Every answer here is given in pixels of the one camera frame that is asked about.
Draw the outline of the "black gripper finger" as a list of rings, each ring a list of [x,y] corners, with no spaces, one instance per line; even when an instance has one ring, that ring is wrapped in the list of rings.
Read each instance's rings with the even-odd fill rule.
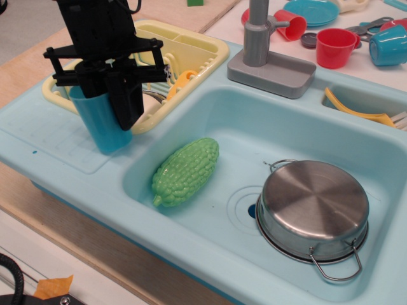
[[[74,71],[86,98],[98,97],[107,93],[107,86],[104,81],[106,75],[105,62],[83,60],[75,66]]]
[[[111,71],[107,74],[106,86],[121,129],[131,129],[144,114],[141,83],[132,73]]]

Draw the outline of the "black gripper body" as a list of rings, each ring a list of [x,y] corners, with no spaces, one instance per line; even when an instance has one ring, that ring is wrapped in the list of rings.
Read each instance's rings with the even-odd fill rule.
[[[83,60],[103,61],[111,71],[132,73],[140,83],[164,82],[163,42],[136,36],[135,13],[127,1],[58,1],[72,43],[49,47],[44,57],[55,70],[59,86],[79,86],[75,66]]]

